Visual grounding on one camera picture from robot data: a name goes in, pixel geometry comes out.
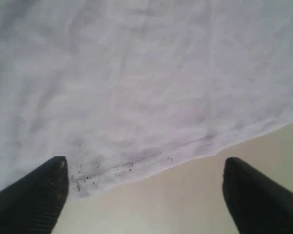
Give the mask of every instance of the floor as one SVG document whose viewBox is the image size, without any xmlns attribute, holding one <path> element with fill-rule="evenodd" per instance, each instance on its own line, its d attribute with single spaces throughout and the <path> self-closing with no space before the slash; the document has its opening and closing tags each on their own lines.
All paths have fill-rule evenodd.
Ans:
<svg viewBox="0 0 293 234">
<path fill-rule="evenodd" d="M 162 173 L 67 203 L 54 234 L 237 234 L 221 191 L 237 156 L 293 191 L 293 124 Z"/>
</svg>

